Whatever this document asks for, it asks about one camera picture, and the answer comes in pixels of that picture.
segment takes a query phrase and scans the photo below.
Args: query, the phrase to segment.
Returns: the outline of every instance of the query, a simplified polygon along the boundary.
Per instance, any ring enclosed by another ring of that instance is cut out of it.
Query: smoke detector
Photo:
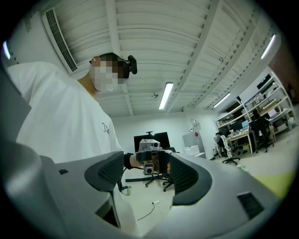
[[[152,97],[152,98],[157,98],[158,96],[159,96],[158,93],[154,93],[151,97]]]

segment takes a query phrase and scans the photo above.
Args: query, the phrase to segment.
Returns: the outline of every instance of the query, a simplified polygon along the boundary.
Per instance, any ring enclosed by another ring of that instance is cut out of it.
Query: vent slot
[[[71,71],[75,71],[77,69],[77,66],[76,66],[75,62],[73,61],[73,59],[68,51],[67,46],[65,45],[63,37],[61,36],[61,32],[60,32],[59,26],[57,24],[57,21],[56,21],[55,15],[54,15],[54,11],[49,10],[48,12],[46,12],[46,17],[47,17],[51,32],[54,36],[54,39],[61,51],[61,54],[63,55],[65,61],[69,65]]]
[[[240,194],[237,197],[250,220],[264,210],[263,206],[251,192]]]

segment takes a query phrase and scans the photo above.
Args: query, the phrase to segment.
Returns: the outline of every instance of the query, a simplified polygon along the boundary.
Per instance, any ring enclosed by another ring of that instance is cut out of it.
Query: floor
[[[298,167],[298,136],[299,126],[290,132],[285,130],[276,135],[274,147],[270,146],[266,153],[264,149],[258,153],[240,154],[238,166],[246,166],[248,172],[265,186],[284,198]],[[216,157],[215,162],[222,163],[223,158]]]
[[[158,224],[164,217],[168,215],[170,206],[172,204],[172,198],[174,196],[174,186],[170,186],[166,192],[163,192],[165,186],[160,180],[153,181],[147,188],[145,187],[147,181],[126,183],[127,186],[131,186],[131,195],[127,195],[125,190],[123,196],[128,201],[134,210],[136,220],[144,217],[152,211],[154,208],[152,202],[160,200],[161,202],[155,205],[154,210],[145,218],[137,221],[141,236],[146,234],[151,228]]]
[[[297,159],[298,159],[298,136],[299,126],[292,131],[285,131],[277,134],[274,147],[268,148],[268,152],[260,150],[258,154],[247,153],[239,155],[241,158],[238,165],[246,166],[248,173],[274,191],[279,197],[283,198],[289,186],[292,183],[293,177],[296,174]],[[215,163],[222,163],[223,158],[216,158]],[[142,170],[128,170],[130,175],[128,178],[143,177]],[[136,220],[144,217],[153,209],[152,202],[160,200],[151,214],[137,221],[140,226],[141,235],[146,234],[151,228],[158,224],[164,217],[168,215],[172,197],[174,196],[174,187],[170,186],[166,192],[163,192],[161,181],[156,180],[147,188],[146,182],[126,183],[131,186],[131,195],[128,196],[124,191],[123,197],[128,201],[134,210]]]

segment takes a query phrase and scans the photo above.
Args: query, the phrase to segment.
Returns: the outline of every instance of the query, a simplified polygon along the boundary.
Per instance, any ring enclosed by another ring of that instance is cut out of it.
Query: white t-shirt
[[[121,151],[110,117],[75,79],[51,63],[23,63],[7,68],[15,86],[32,107],[17,142],[54,163]],[[114,202],[122,229],[138,235],[131,206],[117,187]]]

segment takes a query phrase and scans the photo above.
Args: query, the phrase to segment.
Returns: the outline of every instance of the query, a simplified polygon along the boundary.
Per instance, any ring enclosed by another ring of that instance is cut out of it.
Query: small bottle
[[[131,188],[131,186],[128,186],[128,188],[127,188],[127,194],[128,194],[128,196],[131,195],[131,190],[130,190],[130,188]]]

